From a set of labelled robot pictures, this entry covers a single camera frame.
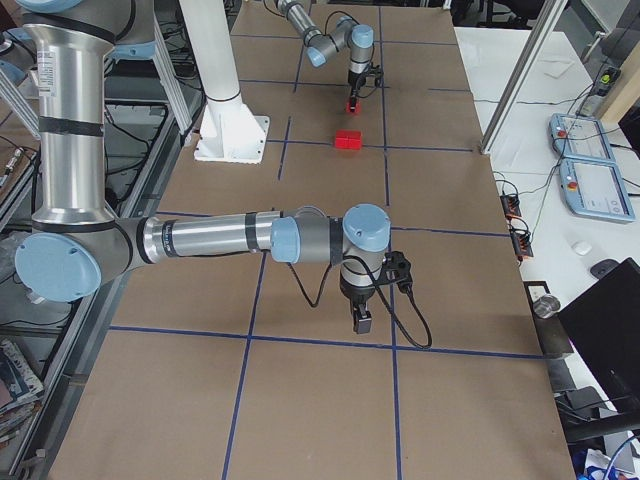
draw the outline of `white pillar base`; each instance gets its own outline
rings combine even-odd
[[[207,105],[200,127],[196,160],[260,163],[266,148],[269,117],[254,116],[244,103],[235,108]]]

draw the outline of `red cube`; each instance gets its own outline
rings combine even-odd
[[[341,150],[360,150],[362,148],[362,132],[358,130],[338,130],[334,146]]]

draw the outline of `silver arm segment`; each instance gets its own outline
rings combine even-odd
[[[344,218],[313,207],[197,220],[115,218],[104,200],[103,62],[114,45],[153,41],[152,0],[60,0],[60,11],[46,12],[38,11],[38,0],[19,3],[32,10],[25,28],[38,46],[44,197],[33,215],[34,234],[16,253],[25,285],[70,302],[165,259],[269,251],[279,262],[340,265],[356,331],[368,331],[366,301],[383,271],[391,229],[382,209],[358,205]],[[321,52],[326,61],[350,47],[349,78],[360,79],[373,51],[370,27],[343,17],[323,35],[294,0],[280,0],[279,8],[308,52]]]
[[[373,29],[370,26],[360,25],[352,17],[343,16],[336,28],[325,35],[298,0],[276,0],[276,7],[302,38],[314,67],[324,65],[345,47],[351,49],[350,71],[361,73],[371,62]]]

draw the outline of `small metal cup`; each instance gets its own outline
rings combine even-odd
[[[540,318],[549,318],[560,311],[560,306],[560,300],[550,293],[545,293],[533,302],[533,313]]]

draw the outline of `blue tape line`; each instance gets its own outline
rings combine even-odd
[[[185,335],[190,337],[216,337],[216,338],[235,338],[246,339],[246,335],[239,333],[220,333],[220,332],[202,332],[198,330],[176,330],[171,328],[152,328],[152,327],[128,327],[124,325],[111,325],[109,330],[120,332],[139,332],[139,333],[162,333],[172,335]]]
[[[483,352],[480,350],[458,350],[455,348],[431,348],[426,351],[422,351],[415,347],[408,347],[404,345],[398,345],[397,351],[402,352],[422,352],[422,353],[440,353],[446,355],[466,355],[470,357],[494,357],[494,358],[511,358],[514,360],[544,360],[542,355],[534,355],[527,353],[505,353],[505,352]]]
[[[387,207],[391,206],[391,182],[389,181],[389,156],[387,149],[383,151],[384,155],[384,202]]]
[[[247,38],[275,38],[281,40],[300,40],[300,37],[286,36],[286,35],[259,35],[259,34],[247,34],[247,33],[232,33],[232,37],[247,37]],[[410,44],[410,45],[434,45],[434,46],[447,46],[457,47],[457,43],[450,42],[418,42],[418,41],[405,41],[405,40],[374,40],[375,43],[391,43],[391,44]]]
[[[391,242],[389,242],[389,250],[392,250]],[[391,302],[391,310],[396,310],[396,298],[395,287],[391,285],[389,301]],[[394,411],[394,423],[396,430],[396,474],[398,480],[402,480],[402,436],[401,436],[401,422],[400,422],[400,391],[398,387],[398,343],[396,336],[396,324],[392,318],[389,318],[391,323],[391,345],[393,345],[393,351],[391,352],[391,366],[393,370],[393,411]]]
[[[353,348],[371,348],[376,350],[393,350],[391,345],[381,343],[358,343],[343,342],[340,340],[315,340],[312,338],[294,338],[294,337],[268,337],[263,335],[254,335],[253,340],[275,343],[299,343],[304,345],[321,345],[330,347],[353,347]]]
[[[289,130],[291,129],[291,116],[287,120],[287,130],[284,134],[284,146],[282,147],[282,154],[280,155],[280,168],[278,168],[278,181],[282,180],[282,170],[284,168],[284,158],[287,154],[287,144],[289,142]]]
[[[380,42],[382,44],[382,10],[378,6],[378,27],[380,32]],[[384,47],[380,48],[380,68],[384,72]],[[382,99],[382,143],[384,148],[384,192],[385,192],[385,205],[387,207],[391,206],[391,187],[389,185],[389,157],[387,155],[387,102],[384,94],[385,89],[383,88],[380,92],[380,97]]]
[[[398,232],[430,232],[430,233],[444,233],[447,235],[474,235],[474,236],[480,236],[480,237],[510,238],[510,235],[508,233],[474,232],[471,230],[446,230],[442,228],[391,227],[391,230],[398,231]]]
[[[429,91],[433,92],[460,92],[460,93],[471,93],[471,90],[468,88],[427,88]]]
[[[213,215],[205,213],[185,213],[185,212],[166,212],[158,211],[157,215],[175,215],[178,217],[194,217],[194,218],[209,218]],[[398,227],[393,226],[391,230],[398,232],[429,232],[429,233],[442,233],[446,235],[470,235],[479,237],[499,237],[510,238],[508,233],[494,233],[494,232],[475,232],[472,230],[448,230],[442,228],[427,228],[427,227]]]
[[[231,417],[231,428],[229,429],[229,439],[227,441],[227,451],[224,456],[224,467],[222,468],[222,480],[226,480],[229,474],[229,463],[231,461],[231,450],[233,449],[233,439],[236,433],[236,424],[238,423],[238,413],[240,411],[240,401],[242,400],[242,390],[244,388],[244,379],[247,373],[247,364],[249,363],[249,350],[251,349],[251,334],[256,322],[256,312],[258,309],[258,298],[262,288],[262,278],[264,275],[264,265],[267,254],[262,254],[262,262],[260,263],[260,273],[258,274],[258,284],[256,286],[256,295],[253,300],[253,310],[251,312],[251,323],[249,324],[249,333],[247,335],[247,344],[244,349],[242,358],[242,369],[240,370],[240,380],[238,382],[238,391],[236,392],[236,401],[233,406],[233,416]]]
[[[451,147],[407,147],[397,145],[387,145],[390,150],[428,150],[433,152],[473,152],[472,148],[451,148]]]
[[[450,42],[413,42],[409,40],[383,40],[382,43],[396,43],[400,45],[438,45],[443,47],[457,47],[457,43]]]
[[[254,79],[254,78],[244,78],[244,79],[239,79],[239,82],[244,82],[244,83],[275,83],[275,84],[279,84],[279,85],[295,85],[296,83],[298,85],[308,85],[308,86],[312,86],[312,87],[349,87],[349,84],[347,83],[320,83],[320,82],[290,82],[288,80],[258,80],[258,79]],[[387,86],[381,86],[378,88],[390,88]]]
[[[249,35],[246,33],[232,33],[231,36],[245,37],[245,38],[277,38],[281,40],[300,40],[300,37],[293,37],[293,36],[287,36],[287,35],[259,35],[259,34]]]
[[[161,333],[166,335],[187,335],[197,337],[221,337],[221,338],[234,338],[234,339],[251,339],[256,341],[274,342],[274,343],[300,343],[304,345],[320,345],[331,347],[354,347],[354,348],[371,348],[377,350],[393,350],[393,345],[385,345],[381,343],[357,343],[357,342],[345,342],[340,340],[316,340],[312,338],[292,338],[292,337],[269,337],[262,335],[241,335],[234,333],[219,333],[219,332],[201,332],[194,330],[173,330],[165,328],[147,328],[147,327],[127,327],[112,325],[109,330],[120,330],[140,333]],[[398,351],[419,352],[419,353],[437,353],[437,354],[450,354],[450,355],[467,355],[474,357],[500,357],[500,358],[513,358],[520,360],[544,360],[542,355],[534,355],[527,353],[502,353],[502,352],[485,352],[482,350],[460,350],[450,348],[432,348],[430,350],[420,350],[412,346],[398,345],[395,347]]]

